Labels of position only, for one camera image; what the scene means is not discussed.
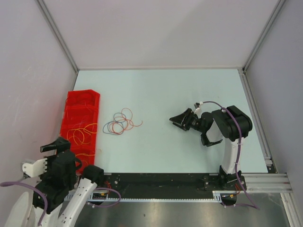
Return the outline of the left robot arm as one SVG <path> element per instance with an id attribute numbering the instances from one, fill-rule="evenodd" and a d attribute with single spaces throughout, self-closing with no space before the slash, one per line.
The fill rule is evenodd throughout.
<path id="1" fill-rule="evenodd" d="M 104 185 L 104 170 L 88 165 L 78 180 L 76 172 L 82 163 L 71 151 L 71 143 L 58 137 L 40 148 L 51 150 L 56 154 L 47 157 L 46 172 L 40 174 L 33 194 L 35 226 L 73 227 L 89 196 Z"/>

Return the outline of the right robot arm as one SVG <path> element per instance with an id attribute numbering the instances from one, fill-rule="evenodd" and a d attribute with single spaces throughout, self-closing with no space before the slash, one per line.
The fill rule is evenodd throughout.
<path id="1" fill-rule="evenodd" d="M 171 117 L 169 120 L 178 128 L 201 133 L 202 145 L 211 147 L 224 142 L 224 156 L 217 175 L 205 174 L 200 181 L 206 191 L 241 191 L 247 189 L 245 178 L 241 175 L 240 157 L 243 142 L 252 130 L 251 119 L 236 106 L 221 108 L 212 112 L 201 112 L 201 105 L 195 110 Z"/>

